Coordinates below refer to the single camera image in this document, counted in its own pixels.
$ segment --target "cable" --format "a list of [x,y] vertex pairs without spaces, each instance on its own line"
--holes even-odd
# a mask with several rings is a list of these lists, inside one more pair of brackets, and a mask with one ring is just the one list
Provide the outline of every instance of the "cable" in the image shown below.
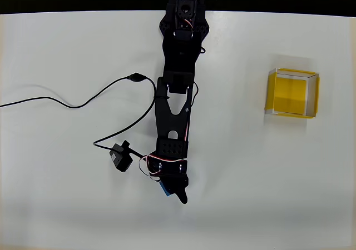
[[24,99],[24,100],[21,100],[21,101],[17,101],[17,102],[12,102],[12,103],[8,103],[8,104],[2,104],[0,105],[0,108],[1,107],[7,107],[7,106],[12,106],[14,104],[20,104],[20,103],[23,103],[23,102],[28,102],[28,101],[33,101],[33,100],[40,100],[40,99],[49,99],[49,100],[53,100],[67,108],[72,108],[72,109],[77,109],[77,108],[81,108],[83,106],[86,106],[87,104],[89,104],[93,99],[97,98],[103,91],[105,91],[106,89],[108,89],[110,86],[112,86],[113,84],[123,80],[123,79],[127,79],[127,77],[124,77],[124,78],[120,78],[120,79],[117,79],[115,81],[113,81],[112,83],[110,83],[108,86],[106,86],[104,89],[102,89],[100,92],[98,92],[95,96],[93,96],[92,98],[90,98],[87,102],[85,102],[84,104],[81,104],[79,106],[70,106],[68,104],[64,104],[63,102],[53,98],[53,97],[48,97],[48,96],[42,96],[42,97],[34,97],[34,98],[29,98],[29,99]]
[[183,19],[183,21],[187,24],[189,24],[189,26],[191,27],[192,30],[194,30],[193,25],[190,23],[190,21],[188,21],[187,19]]
[[107,149],[107,150],[111,150],[111,151],[114,151],[114,152],[117,152],[117,153],[118,153],[117,150],[115,150],[115,149],[113,149],[113,148],[110,148],[110,147],[101,146],[101,145],[99,145],[98,143],[100,143],[100,142],[102,142],[102,141],[105,141],[105,140],[107,140],[107,139],[110,139],[110,138],[112,138],[112,137],[114,137],[114,136],[119,135],[120,133],[123,133],[123,132],[127,131],[128,129],[130,129],[130,128],[132,128],[133,126],[135,126],[136,124],[138,124],[138,123],[149,113],[149,111],[152,109],[152,107],[154,106],[155,101],[156,101],[156,85],[155,85],[155,83],[154,83],[149,77],[146,77],[146,76],[144,76],[144,77],[145,77],[145,79],[148,79],[148,80],[151,82],[151,84],[152,84],[152,86],[153,86],[153,88],[154,88],[154,98],[153,98],[153,100],[152,100],[150,106],[149,106],[148,109],[146,110],[146,112],[145,112],[141,117],[139,117],[136,121],[134,121],[133,123],[131,123],[130,125],[128,125],[126,128],[124,128],[124,129],[122,129],[122,130],[120,130],[120,131],[118,131],[118,132],[115,132],[115,133],[113,133],[113,134],[111,134],[111,135],[109,135],[109,136],[106,136],[106,137],[104,137],[104,138],[101,138],[101,139],[99,139],[99,140],[93,142],[93,145],[95,145],[96,147],[100,147],[100,148]]
[[144,75],[142,75],[142,74],[134,73],[134,74],[131,74],[131,75],[127,76],[127,77],[123,77],[123,78],[120,78],[120,79],[117,79],[117,80],[113,81],[113,82],[110,83],[108,86],[106,86],[104,89],[102,89],[100,92],[98,92],[95,96],[93,96],[92,98],[90,98],[87,102],[85,102],[84,104],[81,104],[81,105],[79,105],[79,106],[70,106],[70,105],[68,105],[68,104],[65,104],[65,103],[63,103],[63,102],[61,102],[61,101],[59,101],[59,100],[53,98],[53,97],[43,96],[43,97],[34,97],[34,98],[24,99],[24,100],[12,102],[12,103],[2,104],[2,105],[0,105],[0,108],[1,108],[1,107],[12,106],[12,105],[14,105],[14,104],[20,104],[20,103],[23,103],[23,102],[33,101],[33,100],[49,99],[49,100],[53,100],[53,101],[55,101],[55,102],[57,102],[57,103],[59,103],[59,104],[65,106],[65,107],[67,107],[67,108],[77,109],[77,108],[81,108],[81,107],[86,106],[86,105],[89,104],[93,99],[95,99],[96,97],[98,97],[103,91],[105,91],[106,89],[108,89],[108,88],[109,88],[110,86],[112,86],[113,84],[115,84],[115,83],[117,83],[117,82],[119,82],[119,81],[122,81],[123,79],[129,79],[129,80],[131,80],[131,81],[133,81],[133,82],[141,82],[141,81],[144,81],[145,79],[148,79],[148,80],[152,83],[152,86],[153,86],[153,88],[154,88],[154,98],[153,98],[153,100],[152,100],[152,103],[151,103],[150,107],[146,110],[146,112],[145,112],[140,118],[138,118],[135,122],[133,122],[131,125],[127,126],[126,128],[124,128],[124,129],[122,129],[122,130],[120,130],[120,131],[118,131],[118,132],[116,132],[116,133],[114,133],[114,134],[112,134],[112,135],[109,135],[109,136],[107,136],[107,137],[105,137],[105,138],[102,138],[102,139],[99,139],[99,140],[93,142],[93,144],[94,144],[95,146],[97,146],[97,147],[100,147],[100,148],[103,148],[103,149],[107,149],[107,150],[111,150],[111,151],[114,151],[114,152],[117,152],[117,153],[118,153],[118,151],[115,150],[115,149],[113,149],[113,148],[101,146],[101,145],[99,145],[99,144],[97,144],[97,143],[102,142],[102,141],[105,141],[105,140],[107,140],[107,139],[109,139],[109,138],[111,138],[111,137],[114,137],[114,136],[116,136],[116,135],[118,135],[118,134],[120,134],[120,133],[122,133],[122,132],[124,132],[124,131],[127,131],[127,130],[130,129],[130,128],[132,128],[134,125],[138,124],[139,121],[142,120],[142,119],[149,113],[149,111],[151,110],[151,108],[154,106],[154,104],[155,104],[155,99],[156,99],[156,85],[155,85],[155,83],[154,83],[150,78],[148,78],[148,77],[146,77],[146,76],[144,76]]
[[194,82],[194,84],[195,84],[195,86],[196,86],[196,92],[195,92],[195,94],[194,94],[194,96],[193,96],[193,101],[191,102],[191,106],[190,107],[192,107],[193,106],[193,104],[194,104],[194,100],[195,100],[195,97],[197,96],[197,94],[199,93],[199,87],[198,87],[198,84],[196,84],[196,82]]
[[148,175],[146,172],[144,172],[144,171],[142,170],[142,168],[141,168],[141,160],[143,159],[143,160],[145,160],[145,161],[147,162],[147,157],[148,157],[148,155],[143,156],[143,157],[140,158],[140,160],[139,160],[139,169],[140,169],[140,171],[141,171],[144,175],[150,177],[151,180],[153,180],[153,181],[155,181],[155,182],[160,182],[160,181],[161,181],[160,179],[153,179],[153,178],[151,177],[151,175]]

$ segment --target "black cable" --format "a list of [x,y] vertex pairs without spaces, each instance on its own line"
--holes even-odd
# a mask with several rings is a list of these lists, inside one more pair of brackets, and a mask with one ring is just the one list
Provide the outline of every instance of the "black cable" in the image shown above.
[[40,100],[40,99],[49,99],[49,100],[53,100],[65,107],[68,107],[68,108],[72,108],[72,109],[77,109],[77,108],[81,108],[83,106],[86,106],[87,104],[90,103],[90,101],[92,101],[93,99],[97,98],[103,91],[105,91],[106,89],[108,89],[110,86],[112,86],[113,84],[123,80],[123,79],[128,79],[127,77],[125,78],[120,78],[120,79],[117,79],[115,81],[113,81],[112,83],[110,83],[108,86],[106,86],[104,89],[102,89],[100,92],[98,92],[95,96],[93,96],[92,98],[90,98],[87,102],[85,102],[84,104],[81,104],[80,106],[70,106],[68,104],[64,104],[63,102],[53,98],[53,97],[48,97],[48,96],[42,96],[42,97],[34,97],[34,98],[29,98],[29,99],[24,99],[24,100],[21,100],[21,101],[17,101],[17,102],[12,102],[12,103],[8,103],[8,104],[2,104],[0,105],[0,107],[7,107],[7,106],[12,106],[14,104],[20,104],[20,103],[23,103],[23,102],[28,102],[28,101],[33,101],[33,100]]
[[112,150],[112,151],[115,151],[115,152],[118,153],[118,151],[116,151],[116,150],[113,149],[113,148],[101,146],[101,145],[99,145],[99,144],[97,144],[97,143],[102,142],[102,141],[105,141],[105,140],[107,140],[107,139],[109,139],[109,138],[111,138],[111,137],[114,137],[114,136],[116,136],[116,135],[118,135],[118,134],[120,134],[120,133],[122,133],[122,132],[124,132],[124,131],[127,131],[128,129],[132,128],[134,125],[138,124],[139,121],[142,120],[142,119],[149,113],[149,111],[152,109],[152,107],[153,107],[154,104],[155,104],[155,99],[156,99],[156,85],[155,85],[155,83],[154,83],[150,78],[148,78],[148,77],[146,77],[146,76],[144,76],[144,75],[141,75],[141,74],[139,74],[139,73],[134,73],[134,74],[131,74],[131,75],[127,76],[127,77],[123,77],[123,78],[120,78],[120,79],[117,79],[117,80],[113,81],[113,82],[110,83],[108,86],[106,86],[104,89],[102,89],[100,92],[98,92],[95,96],[93,96],[92,98],[90,98],[87,102],[85,102],[84,104],[81,104],[81,105],[79,105],[79,106],[70,106],[70,105],[68,105],[68,104],[65,104],[65,103],[63,103],[63,102],[61,102],[61,101],[59,101],[59,100],[53,98],[53,97],[43,96],[43,97],[34,97],[34,98],[24,99],[24,100],[17,101],[17,102],[2,104],[2,105],[0,105],[0,108],[1,108],[1,107],[12,106],[12,105],[14,105],[14,104],[20,104],[20,103],[23,103],[23,102],[33,101],[33,100],[49,99],[49,100],[53,100],[53,101],[55,101],[55,102],[57,102],[57,103],[59,103],[59,104],[65,106],[65,107],[67,107],[67,108],[77,109],[77,108],[81,108],[81,107],[83,107],[83,106],[89,104],[93,99],[95,99],[96,97],[98,97],[103,91],[105,91],[105,90],[108,89],[110,86],[112,86],[113,84],[115,84],[115,83],[117,83],[117,82],[119,82],[119,81],[121,81],[121,80],[123,80],[123,79],[129,79],[129,80],[131,80],[131,81],[133,81],[133,82],[141,82],[141,81],[143,81],[143,80],[145,80],[145,79],[148,79],[148,80],[152,83],[153,88],[154,88],[154,98],[153,98],[153,100],[152,100],[152,103],[151,103],[150,107],[146,110],[146,112],[145,112],[140,118],[138,118],[135,122],[133,122],[131,125],[127,126],[126,128],[124,128],[124,129],[122,129],[122,130],[120,130],[120,131],[118,131],[118,132],[116,132],[116,133],[114,133],[114,134],[112,134],[112,135],[109,135],[109,136],[107,136],[107,137],[105,137],[105,138],[102,138],[102,139],[99,139],[99,140],[93,142],[93,144],[94,144],[95,146],[97,146],[97,147],[100,147],[100,148],[103,148],[103,149],[107,149],[107,150]]
[[195,84],[195,86],[196,86],[196,92],[195,92],[195,94],[194,94],[194,96],[193,96],[193,101],[191,102],[191,106],[190,106],[190,107],[192,107],[192,106],[193,106],[193,104],[194,104],[194,100],[195,100],[195,97],[196,97],[196,95],[199,93],[199,87],[198,87],[198,84],[196,84],[196,82],[194,82],[194,84]]
[[153,98],[152,103],[150,104],[149,108],[146,110],[146,112],[141,117],[139,117],[135,122],[133,122],[130,125],[128,125],[126,128],[93,142],[93,144],[95,146],[103,148],[103,149],[111,150],[111,151],[114,151],[114,152],[117,152],[118,154],[120,154],[117,150],[115,150],[113,148],[110,148],[110,147],[101,146],[98,143],[100,143],[102,141],[105,141],[107,139],[110,139],[110,138],[112,138],[114,136],[119,135],[120,133],[123,133],[123,132],[127,131],[128,129],[132,128],[134,125],[138,124],[149,113],[149,111],[152,109],[152,107],[154,106],[155,101],[156,101],[156,85],[149,77],[146,77],[146,79],[148,79],[152,83],[152,86],[154,88],[154,98]]

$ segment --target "red and white wire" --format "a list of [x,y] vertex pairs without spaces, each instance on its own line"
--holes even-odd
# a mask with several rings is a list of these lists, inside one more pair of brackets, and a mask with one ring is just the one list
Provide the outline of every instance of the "red and white wire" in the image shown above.
[[152,172],[152,171],[149,170],[149,174],[147,174],[147,173],[145,173],[145,172],[142,170],[142,168],[141,168],[141,160],[144,159],[144,160],[146,161],[146,164],[147,164],[147,161],[148,161],[147,158],[148,158],[148,157],[152,157],[152,158],[155,158],[155,159],[158,159],[158,160],[161,160],[161,161],[165,161],[165,162],[178,162],[178,161],[183,161],[183,159],[176,159],[176,160],[164,159],[164,158],[160,158],[160,157],[157,157],[157,156],[153,156],[153,155],[151,155],[151,154],[147,154],[147,155],[141,157],[140,160],[139,160],[139,168],[140,168],[140,171],[142,171],[144,175],[150,177],[153,181],[157,181],[157,180],[153,179],[152,176],[153,176],[153,177],[157,177],[157,176],[154,176],[154,175],[155,175],[155,174],[158,174],[158,173],[161,172],[161,171],[159,170],[159,171],[156,171],[156,172]]
[[190,21],[188,21],[187,19],[183,19],[183,21],[184,21],[185,23],[187,23],[187,24],[191,27],[192,30],[194,30],[194,27],[193,27],[193,25],[190,23]]

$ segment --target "cable connector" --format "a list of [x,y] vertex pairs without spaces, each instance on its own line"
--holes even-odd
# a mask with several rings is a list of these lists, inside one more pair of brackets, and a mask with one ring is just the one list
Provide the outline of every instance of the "cable connector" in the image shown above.
[[134,73],[131,74],[130,76],[127,76],[127,79],[133,81],[133,82],[142,82],[145,79],[147,79],[147,77],[145,75],[139,74],[139,73]]

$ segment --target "wire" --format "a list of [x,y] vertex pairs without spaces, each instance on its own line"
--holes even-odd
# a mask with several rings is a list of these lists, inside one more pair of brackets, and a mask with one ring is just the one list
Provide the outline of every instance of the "wire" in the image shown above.
[[191,27],[192,30],[194,30],[193,25],[187,20],[187,19],[183,19],[183,21],[187,24],[189,24],[189,26]]
[[53,100],[67,108],[72,108],[72,109],[77,109],[77,108],[81,108],[81,107],[84,107],[86,106],[87,104],[89,104],[93,99],[97,98],[103,91],[105,91],[106,89],[108,89],[110,86],[112,86],[113,84],[119,82],[119,81],[122,81],[123,79],[127,79],[127,77],[124,77],[124,78],[120,78],[120,79],[117,79],[115,81],[113,81],[112,83],[110,83],[108,86],[106,86],[104,89],[102,89],[100,92],[98,92],[96,95],[94,95],[92,98],[90,98],[87,102],[85,102],[84,104],[81,104],[79,106],[70,106],[68,104],[65,104],[53,97],[48,97],[48,96],[42,96],[42,97],[34,97],[34,98],[29,98],[29,99],[24,99],[24,100],[21,100],[21,101],[17,101],[17,102],[12,102],[12,103],[8,103],[8,104],[2,104],[0,105],[0,108],[1,107],[7,107],[7,106],[12,106],[14,104],[20,104],[20,103],[23,103],[23,102],[28,102],[28,101],[33,101],[33,100],[40,100],[40,99],[49,99],[49,100]]
[[101,146],[101,145],[99,145],[98,143],[100,143],[100,142],[102,142],[102,141],[105,141],[105,140],[107,140],[107,139],[110,139],[110,138],[112,138],[112,137],[114,137],[114,136],[117,136],[117,135],[119,135],[120,133],[126,132],[128,129],[130,129],[130,128],[132,128],[133,126],[135,126],[136,124],[138,124],[138,123],[149,113],[149,111],[152,109],[152,107],[154,106],[155,101],[156,101],[156,85],[155,85],[155,83],[154,83],[149,77],[146,77],[146,79],[148,79],[148,80],[151,82],[151,84],[152,84],[152,86],[153,86],[153,88],[154,88],[154,98],[153,98],[153,100],[152,100],[150,106],[149,106],[148,109],[146,110],[146,112],[145,112],[141,117],[139,117],[136,121],[134,121],[133,123],[131,123],[130,125],[128,125],[126,128],[124,128],[124,129],[122,129],[122,130],[120,130],[120,131],[118,131],[118,132],[115,132],[115,133],[113,133],[113,134],[111,134],[111,135],[109,135],[109,136],[106,136],[106,137],[104,137],[104,138],[101,138],[101,139],[99,139],[99,140],[93,142],[93,145],[95,145],[95,146],[97,146],[97,147],[100,147],[100,148],[103,148],[103,149],[107,149],[107,150],[111,150],[111,151],[114,151],[114,152],[119,153],[117,150],[115,150],[115,149],[113,149],[113,148],[106,147],[106,146]]
[[194,104],[194,100],[195,100],[195,97],[197,96],[197,94],[199,93],[199,87],[198,87],[198,84],[196,84],[196,82],[194,82],[194,84],[195,84],[195,86],[196,86],[196,92],[195,92],[195,94],[194,94],[194,96],[193,96],[193,101],[191,102],[191,106],[190,107],[192,107],[193,106],[193,104]]
[[140,171],[141,171],[144,175],[150,177],[151,180],[153,180],[153,181],[155,181],[155,182],[160,182],[160,181],[161,181],[160,179],[153,179],[151,175],[148,175],[146,172],[144,172],[144,171],[142,170],[142,168],[141,168],[141,160],[145,160],[146,163],[147,163],[147,157],[148,157],[148,155],[143,156],[143,157],[140,158],[140,160],[139,160],[139,169],[140,169]]
[[[176,160],[163,159],[163,158],[160,158],[160,157],[157,157],[157,156],[153,156],[153,155],[151,155],[151,154],[148,154],[148,155],[146,155],[145,157],[146,157],[147,168],[149,167],[149,166],[148,166],[148,163],[149,163],[148,157],[152,157],[152,158],[155,158],[155,159],[164,161],[164,162],[179,162],[179,161],[183,161],[183,159],[176,159]],[[141,169],[140,164],[139,164],[139,168],[140,168],[140,170],[141,170],[145,175],[147,175],[147,174]],[[156,171],[156,172],[152,172],[152,171],[149,170],[149,172],[150,172],[150,175],[149,175],[149,176],[151,177],[151,176],[154,176],[154,175],[160,173],[161,170]]]

